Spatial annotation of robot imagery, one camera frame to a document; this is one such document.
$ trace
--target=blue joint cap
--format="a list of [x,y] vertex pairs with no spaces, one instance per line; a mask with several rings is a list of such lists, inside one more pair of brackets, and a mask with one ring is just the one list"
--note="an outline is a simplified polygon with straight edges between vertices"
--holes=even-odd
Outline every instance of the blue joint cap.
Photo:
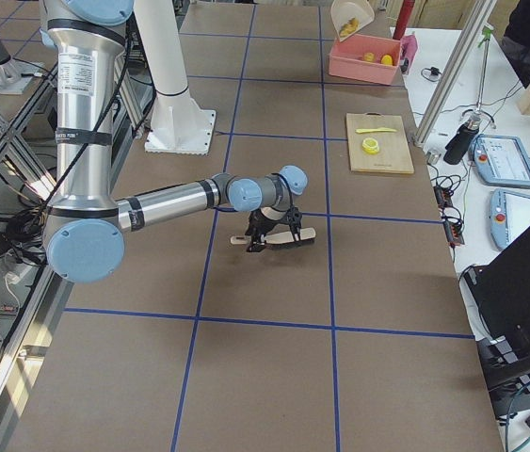
[[39,29],[39,32],[40,32],[40,40],[42,40],[42,45],[50,49],[57,49],[56,43],[54,42],[54,40],[51,39],[51,36],[49,36],[49,33],[44,31],[42,28]]
[[292,193],[298,196],[304,192],[306,185],[309,183],[309,178],[307,177],[306,173],[294,165],[287,165],[283,167],[280,171],[280,174],[287,181]]
[[62,0],[74,14],[92,24],[124,24],[133,13],[134,0]]
[[122,262],[124,239],[102,219],[72,221],[59,228],[47,247],[47,261],[62,278],[93,283],[109,276]]
[[237,212],[251,212],[261,206],[263,190],[251,179],[239,179],[229,186],[228,198]]

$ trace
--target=cutting board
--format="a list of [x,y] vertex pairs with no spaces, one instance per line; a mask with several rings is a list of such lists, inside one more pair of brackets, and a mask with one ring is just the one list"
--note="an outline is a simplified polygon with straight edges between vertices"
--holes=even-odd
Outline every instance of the cutting board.
[[[369,134],[357,134],[355,132],[357,129],[375,129],[378,127],[390,127],[396,129],[396,132],[373,132]],[[398,174],[413,174],[415,172],[403,119],[400,116],[347,113],[346,131],[351,170]],[[368,137],[377,140],[379,153],[371,155],[362,149],[362,141]]]

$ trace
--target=label on robot arm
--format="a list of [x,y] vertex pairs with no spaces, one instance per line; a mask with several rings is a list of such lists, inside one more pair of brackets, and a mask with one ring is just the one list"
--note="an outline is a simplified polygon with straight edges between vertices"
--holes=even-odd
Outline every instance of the label on robot arm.
[[92,96],[95,90],[95,58],[90,55],[59,54],[57,92]]

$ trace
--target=pink bin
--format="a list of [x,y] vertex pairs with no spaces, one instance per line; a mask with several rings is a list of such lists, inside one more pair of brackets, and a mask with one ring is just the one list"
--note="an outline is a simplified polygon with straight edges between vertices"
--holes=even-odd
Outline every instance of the pink bin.
[[[367,52],[376,56],[376,62],[362,60]],[[393,66],[379,62],[384,55],[393,58]],[[400,40],[353,35],[344,42],[333,43],[329,52],[329,75],[390,85],[398,69],[399,57]]]

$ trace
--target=red pole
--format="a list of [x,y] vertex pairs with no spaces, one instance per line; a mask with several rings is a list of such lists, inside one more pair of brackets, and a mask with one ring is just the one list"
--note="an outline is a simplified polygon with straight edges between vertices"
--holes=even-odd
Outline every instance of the red pole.
[[400,40],[405,35],[407,22],[411,17],[411,12],[415,6],[415,0],[403,0],[403,6],[400,8],[396,28],[394,29],[393,40]]

